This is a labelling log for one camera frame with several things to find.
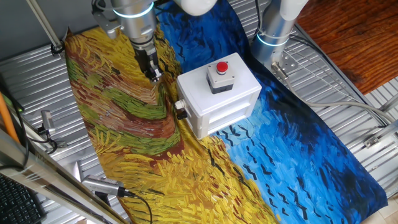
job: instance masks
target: robotic arm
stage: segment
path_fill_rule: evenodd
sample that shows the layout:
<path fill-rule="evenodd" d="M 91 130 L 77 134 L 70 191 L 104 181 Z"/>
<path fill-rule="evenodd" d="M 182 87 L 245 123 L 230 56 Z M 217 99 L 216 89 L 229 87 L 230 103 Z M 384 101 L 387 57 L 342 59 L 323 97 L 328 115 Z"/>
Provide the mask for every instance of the robotic arm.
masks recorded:
<path fill-rule="evenodd" d="M 254 37 L 251 52 L 271 71 L 272 63 L 282 59 L 285 44 L 308 0 L 272 0 L 262 13 L 259 33 Z"/>
<path fill-rule="evenodd" d="M 209 11 L 216 0 L 175 0 L 188 14 L 200 16 Z M 156 18 L 152 0 L 111 0 L 112 8 L 105 7 L 104 0 L 95 0 L 93 16 L 109 38 L 116 38 L 116 29 L 120 28 L 129 37 L 136 53 L 136 60 L 141 71 L 156 83 L 162 76 L 154 41 Z M 118 17 L 118 24 L 105 18 L 103 11 L 113 10 Z"/>

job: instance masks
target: keyboard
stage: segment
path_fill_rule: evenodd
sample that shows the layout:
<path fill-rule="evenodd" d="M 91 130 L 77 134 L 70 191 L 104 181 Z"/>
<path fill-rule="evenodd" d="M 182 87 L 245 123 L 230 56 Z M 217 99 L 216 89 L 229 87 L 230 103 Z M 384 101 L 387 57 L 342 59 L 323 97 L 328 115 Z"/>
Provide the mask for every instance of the keyboard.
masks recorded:
<path fill-rule="evenodd" d="M 35 224 L 45 218 L 35 193 L 0 175 L 0 223 Z"/>

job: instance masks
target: metal table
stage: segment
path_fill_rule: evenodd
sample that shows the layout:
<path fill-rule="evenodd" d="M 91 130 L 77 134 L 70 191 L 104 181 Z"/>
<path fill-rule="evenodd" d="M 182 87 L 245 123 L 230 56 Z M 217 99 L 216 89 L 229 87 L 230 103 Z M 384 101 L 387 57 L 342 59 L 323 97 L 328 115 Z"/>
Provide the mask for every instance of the metal table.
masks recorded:
<path fill-rule="evenodd" d="M 252 38 L 257 27 L 257 14 L 254 0 L 230 0 L 237 12 L 246 35 Z M 261 8 L 267 1 L 261 1 Z M 295 34 L 309 38 L 298 27 Z M 352 98 L 372 104 L 384 96 L 364 97 L 341 71 L 335 70 L 311 48 L 289 41 L 285 49 L 285 71 L 298 94 L 306 100 L 325 103 L 348 101 Z M 77 107 L 69 83 L 65 61 L 59 55 L 52 55 L 49 46 L 41 47 L 18 57 L 0 62 L 2 73 L 8 87 L 16 99 L 25 107 L 23 116 L 36 128 L 41 125 L 41 110 L 50 110 L 57 133 L 52 137 L 56 141 L 66 141 L 67 148 L 52 154 L 52 159 L 66 167 L 71 173 L 81 177 L 88 174 L 104 176 L 103 169 L 88 137 L 81 114 Z M 385 96 L 379 101 L 381 106 L 389 100 Z M 392 134 L 396 124 L 383 129 L 380 120 L 367 110 L 352 106 L 333 108 L 314 108 L 341 141 L 351 150 L 368 172 L 391 196 L 398 191 L 395 180 L 398 179 L 398 143 Z M 398 111 L 391 111 L 398 118 Z M 366 145 L 367 140 L 378 142 Z M 84 219 L 71 210 L 40 196 L 48 213 L 43 224 L 76 223 Z M 116 197 L 109 201 L 123 218 L 128 218 Z"/>

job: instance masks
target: blue fabric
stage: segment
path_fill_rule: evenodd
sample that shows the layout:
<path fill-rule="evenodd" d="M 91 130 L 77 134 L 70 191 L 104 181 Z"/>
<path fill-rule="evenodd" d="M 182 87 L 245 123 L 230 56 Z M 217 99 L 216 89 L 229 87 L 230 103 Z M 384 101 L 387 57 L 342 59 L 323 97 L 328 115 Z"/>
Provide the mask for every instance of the blue fabric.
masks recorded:
<path fill-rule="evenodd" d="M 158 18 L 183 72 L 239 53 L 262 85 L 250 118 L 215 135 L 281 223 L 360 223 L 387 205 L 386 193 L 330 128 L 250 54 L 226 0 L 200 17 L 174 3 Z"/>

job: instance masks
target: painted cloth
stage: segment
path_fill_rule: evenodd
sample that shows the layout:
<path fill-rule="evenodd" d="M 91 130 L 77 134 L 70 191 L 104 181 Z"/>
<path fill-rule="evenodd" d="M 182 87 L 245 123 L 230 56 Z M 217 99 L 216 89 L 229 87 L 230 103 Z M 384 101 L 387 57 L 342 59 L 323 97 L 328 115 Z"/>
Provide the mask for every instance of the painted cloth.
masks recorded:
<path fill-rule="evenodd" d="M 107 177 L 146 199 L 159 223 L 359 223 L 386 194 L 327 125 L 249 53 L 225 1 L 192 17 L 157 11 L 161 84 L 128 38 L 95 28 L 66 41 L 73 93 Z M 262 85 L 250 118 L 198 141 L 175 118 L 177 75 L 239 53 Z M 146 206 L 121 198 L 135 222 Z"/>

